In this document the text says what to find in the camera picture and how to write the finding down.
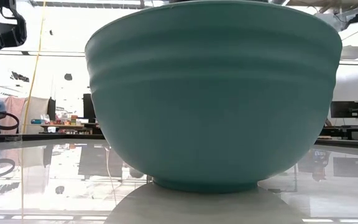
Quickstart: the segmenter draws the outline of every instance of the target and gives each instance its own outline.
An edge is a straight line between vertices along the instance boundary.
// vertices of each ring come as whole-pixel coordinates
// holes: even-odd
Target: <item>reflective surface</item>
[[[99,140],[0,143],[0,159],[14,163],[0,177],[0,223],[358,223],[358,149],[314,146],[258,189],[222,195],[145,185],[106,149]]]

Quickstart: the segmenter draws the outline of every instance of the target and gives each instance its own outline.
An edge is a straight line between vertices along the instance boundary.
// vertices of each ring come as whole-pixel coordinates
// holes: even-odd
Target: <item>bowl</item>
[[[170,189],[225,193],[293,166],[328,114],[342,44],[304,12],[252,1],[146,9],[85,48],[111,147]]]

